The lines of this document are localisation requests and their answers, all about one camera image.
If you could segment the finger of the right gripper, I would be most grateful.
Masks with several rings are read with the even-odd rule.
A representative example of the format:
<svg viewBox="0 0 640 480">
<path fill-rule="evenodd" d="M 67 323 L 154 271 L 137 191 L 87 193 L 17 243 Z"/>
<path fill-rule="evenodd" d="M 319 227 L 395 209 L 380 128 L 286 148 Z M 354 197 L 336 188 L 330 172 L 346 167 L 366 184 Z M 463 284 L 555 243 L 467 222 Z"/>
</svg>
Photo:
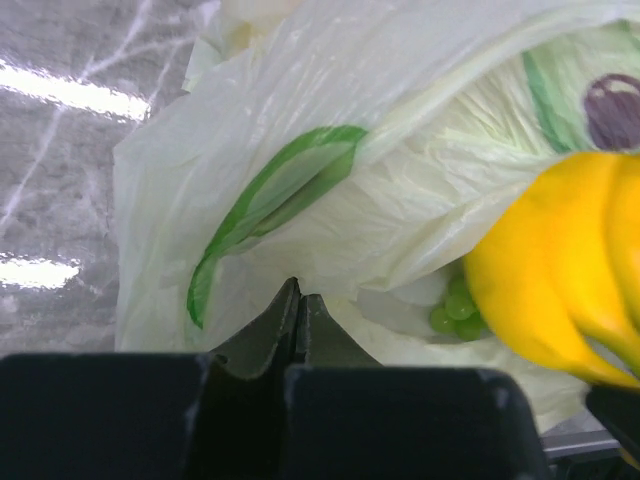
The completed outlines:
<svg viewBox="0 0 640 480">
<path fill-rule="evenodd" d="M 585 396 L 585 405 L 620 444 L 626 457 L 639 466 L 639 391 L 593 386 Z"/>
</svg>

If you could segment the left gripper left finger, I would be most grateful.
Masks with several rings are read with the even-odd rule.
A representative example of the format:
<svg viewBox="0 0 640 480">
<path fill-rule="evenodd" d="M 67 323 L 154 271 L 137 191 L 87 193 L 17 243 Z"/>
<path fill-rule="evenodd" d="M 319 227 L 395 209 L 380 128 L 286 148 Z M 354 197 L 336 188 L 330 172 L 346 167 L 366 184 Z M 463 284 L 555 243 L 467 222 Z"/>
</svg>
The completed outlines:
<svg viewBox="0 0 640 480">
<path fill-rule="evenodd" d="M 260 315 L 211 353 L 236 378 L 284 369 L 295 354 L 299 303 L 298 282 L 290 278 Z"/>
</svg>

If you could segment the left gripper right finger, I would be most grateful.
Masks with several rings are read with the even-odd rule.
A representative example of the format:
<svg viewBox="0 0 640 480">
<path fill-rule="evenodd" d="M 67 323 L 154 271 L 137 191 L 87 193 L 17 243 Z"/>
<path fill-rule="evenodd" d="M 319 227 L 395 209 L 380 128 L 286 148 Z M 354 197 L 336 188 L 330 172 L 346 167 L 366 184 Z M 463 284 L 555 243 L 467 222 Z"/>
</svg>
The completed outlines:
<svg viewBox="0 0 640 480">
<path fill-rule="evenodd" d="M 320 295 L 303 296 L 300 300 L 294 360 L 318 367 L 380 365 L 329 314 Z"/>
</svg>

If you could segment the green grape bunch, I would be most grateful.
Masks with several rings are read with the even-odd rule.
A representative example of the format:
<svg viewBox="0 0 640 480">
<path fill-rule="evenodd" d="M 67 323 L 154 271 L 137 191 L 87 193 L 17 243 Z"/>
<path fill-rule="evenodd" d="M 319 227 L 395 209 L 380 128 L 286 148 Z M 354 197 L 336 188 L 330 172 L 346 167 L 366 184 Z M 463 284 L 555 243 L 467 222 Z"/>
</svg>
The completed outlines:
<svg viewBox="0 0 640 480">
<path fill-rule="evenodd" d="M 455 336 L 462 342 L 479 340 L 488 333 L 462 275 L 450 280 L 442 301 L 431 311 L 428 321 L 436 333 Z"/>
</svg>

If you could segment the yellow banana bunch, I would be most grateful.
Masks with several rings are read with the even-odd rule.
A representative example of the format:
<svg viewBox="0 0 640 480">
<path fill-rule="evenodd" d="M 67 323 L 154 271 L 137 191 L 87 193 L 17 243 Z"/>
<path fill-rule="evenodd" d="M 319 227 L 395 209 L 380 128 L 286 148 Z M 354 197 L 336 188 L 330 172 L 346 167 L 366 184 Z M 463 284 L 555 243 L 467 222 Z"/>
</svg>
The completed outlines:
<svg viewBox="0 0 640 480">
<path fill-rule="evenodd" d="M 639 385 L 639 159 L 578 153 L 549 168 L 463 259 L 490 330 L 541 367 Z"/>
</svg>

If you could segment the pale green plastic bag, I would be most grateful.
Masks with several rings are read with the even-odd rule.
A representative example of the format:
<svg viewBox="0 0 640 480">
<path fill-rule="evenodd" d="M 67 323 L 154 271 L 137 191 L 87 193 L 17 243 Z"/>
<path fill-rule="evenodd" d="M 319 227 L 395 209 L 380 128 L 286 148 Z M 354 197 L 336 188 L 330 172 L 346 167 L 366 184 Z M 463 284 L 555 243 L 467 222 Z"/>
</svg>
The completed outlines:
<svg viewBox="0 0 640 480">
<path fill-rule="evenodd" d="M 114 151 L 120 351 L 205 352 L 290 278 L 382 365 L 587 384 L 428 317 L 540 174 L 639 159 L 635 1 L 224 1 L 186 94 Z"/>
</svg>

